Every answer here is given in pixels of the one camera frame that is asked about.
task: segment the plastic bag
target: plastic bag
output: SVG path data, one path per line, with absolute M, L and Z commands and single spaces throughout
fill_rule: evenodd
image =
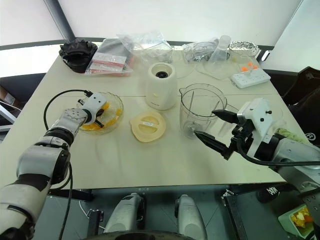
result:
M 173 49 L 159 31 L 136 34 L 117 34 L 125 48 L 147 66 L 154 63 L 172 63 Z
M 133 71 L 132 54 L 119 39 L 106 38 L 93 55 L 85 75 L 128 76 Z
M 208 61 L 219 43 L 216 37 L 208 41 L 192 42 L 182 45 L 184 60 L 187 63 Z

